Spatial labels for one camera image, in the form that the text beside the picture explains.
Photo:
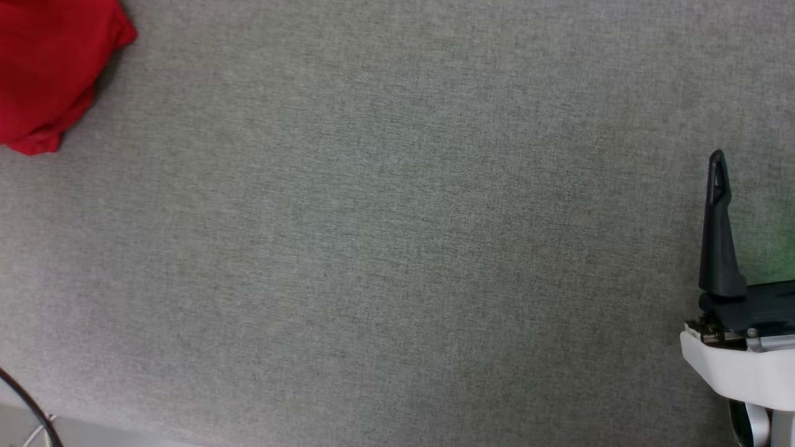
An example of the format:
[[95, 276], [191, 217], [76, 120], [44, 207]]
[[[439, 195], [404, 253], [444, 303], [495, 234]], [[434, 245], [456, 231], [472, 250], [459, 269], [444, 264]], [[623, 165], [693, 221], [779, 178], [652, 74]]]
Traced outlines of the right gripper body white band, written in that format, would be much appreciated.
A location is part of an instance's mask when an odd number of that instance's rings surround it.
[[685, 361], [728, 399], [792, 412], [793, 282], [749, 286], [739, 298], [699, 296], [703, 314], [679, 334]]

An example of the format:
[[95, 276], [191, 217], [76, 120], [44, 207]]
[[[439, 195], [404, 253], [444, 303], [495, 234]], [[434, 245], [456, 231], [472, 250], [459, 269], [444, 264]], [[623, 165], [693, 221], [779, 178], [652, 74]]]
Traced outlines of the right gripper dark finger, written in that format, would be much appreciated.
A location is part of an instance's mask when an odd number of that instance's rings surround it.
[[723, 150], [714, 151], [708, 159], [705, 197], [699, 288], [720, 298], [742, 298], [748, 286], [736, 258], [728, 213], [732, 187]]

